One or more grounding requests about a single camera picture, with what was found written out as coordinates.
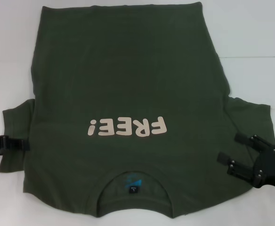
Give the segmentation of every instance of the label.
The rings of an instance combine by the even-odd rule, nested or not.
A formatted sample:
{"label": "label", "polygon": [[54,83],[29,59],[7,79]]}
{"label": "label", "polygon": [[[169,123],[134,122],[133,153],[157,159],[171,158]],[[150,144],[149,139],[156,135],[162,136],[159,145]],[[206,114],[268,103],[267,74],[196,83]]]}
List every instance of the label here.
{"label": "label", "polygon": [[138,186],[130,186],[129,193],[130,194],[138,193]]}

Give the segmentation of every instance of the white surface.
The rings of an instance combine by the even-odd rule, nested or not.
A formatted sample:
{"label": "white surface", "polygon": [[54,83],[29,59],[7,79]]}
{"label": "white surface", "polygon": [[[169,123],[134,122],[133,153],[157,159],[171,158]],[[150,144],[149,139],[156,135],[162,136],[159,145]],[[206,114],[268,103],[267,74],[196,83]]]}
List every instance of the white surface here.
{"label": "white surface", "polygon": [[[66,8],[192,2],[0,0],[0,135],[4,130],[1,111],[33,97],[30,67],[43,5]],[[202,4],[231,95],[271,105],[275,129],[275,0],[203,0]],[[148,210],[122,210],[94,218],[56,210],[22,193],[23,179],[23,172],[0,174],[0,226],[275,226],[275,188],[271,186],[176,219]]]}

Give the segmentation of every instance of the sleeve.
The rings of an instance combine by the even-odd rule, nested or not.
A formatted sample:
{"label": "sleeve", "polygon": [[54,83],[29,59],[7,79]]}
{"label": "sleeve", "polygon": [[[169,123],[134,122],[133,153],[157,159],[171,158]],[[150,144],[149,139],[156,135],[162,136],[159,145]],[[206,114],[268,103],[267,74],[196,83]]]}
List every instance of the sleeve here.
{"label": "sleeve", "polygon": [[[28,139],[35,100],[25,101],[14,109],[3,111],[5,135],[10,138]],[[10,173],[24,170],[25,151],[11,150],[2,156],[0,173]]]}
{"label": "sleeve", "polygon": [[[268,142],[275,144],[269,105],[253,104],[239,98],[229,97],[226,112],[237,131],[247,136],[257,134]],[[249,153],[253,161],[258,156],[256,151],[249,150]]]}

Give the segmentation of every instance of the neckline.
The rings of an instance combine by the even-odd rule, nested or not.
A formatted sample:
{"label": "neckline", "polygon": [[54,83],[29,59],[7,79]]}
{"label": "neckline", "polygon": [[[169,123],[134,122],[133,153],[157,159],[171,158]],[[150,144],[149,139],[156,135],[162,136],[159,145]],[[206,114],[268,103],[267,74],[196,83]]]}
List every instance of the neckline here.
{"label": "neckline", "polygon": [[[123,165],[121,167],[118,167],[118,168],[108,171],[95,184],[95,186],[89,193],[87,202],[85,202],[85,206],[83,207],[85,210],[85,213],[90,214],[95,217],[100,217],[98,214],[98,212],[99,212],[98,200],[101,196],[102,191],[109,184],[109,182],[112,181],[118,175],[120,175],[122,173],[126,173],[126,172],[132,172],[132,171],[148,174],[149,176],[156,179],[162,185],[164,190],[166,191],[168,198],[170,200],[170,203],[171,203],[171,209],[172,209],[171,216],[168,216],[167,214],[165,214],[166,211],[163,211],[163,210],[158,211],[158,212],[163,213],[170,218],[174,218],[174,217],[180,215],[179,209],[178,209],[178,206],[180,206],[179,205],[180,199],[179,199],[178,193],[174,191],[174,188],[173,188],[172,184],[170,183],[169,179],[166,178],[166,176],[158,168],[152,167],[149,165],[144,165],[144,164],[143,165],[140,165],[140,164]],[[137,208],[149,210],[149,208],[147,207],[147,202],[145,202],[144,206],[142,203],[139,203],[139,206],[137,206]]]}

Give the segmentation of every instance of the green t-shirt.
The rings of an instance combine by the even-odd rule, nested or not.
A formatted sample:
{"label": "green t-shirt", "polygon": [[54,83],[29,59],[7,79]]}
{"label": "green t-shirt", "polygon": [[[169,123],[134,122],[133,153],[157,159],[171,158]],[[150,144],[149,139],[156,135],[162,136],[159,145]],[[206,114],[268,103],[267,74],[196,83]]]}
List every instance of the green t-shirt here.
{"label": "green t-shirt", "polygon": [[61,210],[201,210],[251,188],[216,161],[253,163],[236,132],[275,143],[268,105],[228,97],[200,2],[43,7],[32,81],[35,100],[4,111],[31,150],[0,172],[24,169],[24,192]]}

